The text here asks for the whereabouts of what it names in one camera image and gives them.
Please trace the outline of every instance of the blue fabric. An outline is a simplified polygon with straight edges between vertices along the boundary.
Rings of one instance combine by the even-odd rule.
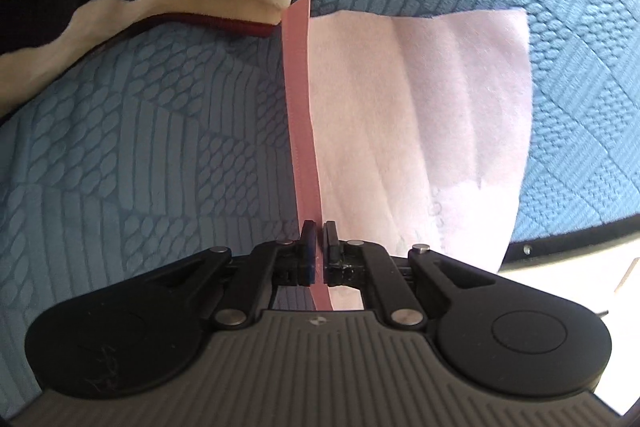
[[[312,0],[313,15],[509,7],[529,13],[534,75],[513,238],[635,214],[638,0]],[[281,54],[278,33],[159,26],[0,128],[0,414],[38,394],[22,343],[44,309],[212,245],[296,234]]]

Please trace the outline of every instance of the blue textured fabric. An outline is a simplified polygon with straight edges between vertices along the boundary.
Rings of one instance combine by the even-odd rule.
[[[637,213],[638,0],[312,0],[313,15],[509,7],[529,14],[534,78],[513,238]],[[22,343],[44,309],[214,244],[295,235],[281,52],[278,34],[159,26],[0,128],[0,413],[38,393]]]

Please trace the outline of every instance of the paper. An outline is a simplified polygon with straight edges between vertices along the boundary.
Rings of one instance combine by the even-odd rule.
[[[496,272],[529,150],[526,13],[309,21],[308,6],[283,19],[299,218],[334,220],[341,239],[392,255],[427,243]],[[307,28],[303,71],[302,54],[287,55]]]

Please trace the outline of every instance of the circular cap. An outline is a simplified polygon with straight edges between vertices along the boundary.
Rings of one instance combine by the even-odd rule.
[[[427,253],[431,250],[431,247],[429,245],[425,245],[424,243],[417,243],[416,245],[413,245],[411,249],[415,251],[415,253]]]
[[[239,326],[246,320],[246,315],[240,310],[227,308],[216,313],[216,320],[225,326]]]
[[[516,311],[495,319],[495,340],[518,353],[541,355],[562,346],[566,329],[555,317],[542,312]]]
[[[424,315],[418,310],[412,310],[411,308],[400,308],[391,314],[391,320],[396,324],[403,326],[415,326],[420,324]]]

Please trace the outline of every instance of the screw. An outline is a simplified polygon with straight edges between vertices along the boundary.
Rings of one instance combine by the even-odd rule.
[[[228,308],[216,313],[216,321],[225,326],[239,326],[246,320],[243,311]]]
[[[400,308],[391,314],[391,320],[401,326],[415,326],[420,324],[424,318],[418,310]]]
[[[413,245],[411,247],[411,250],[413,250],[415,253],[427,253],[431,250],[431,247],[423,243],[417,243],[416,245]]]

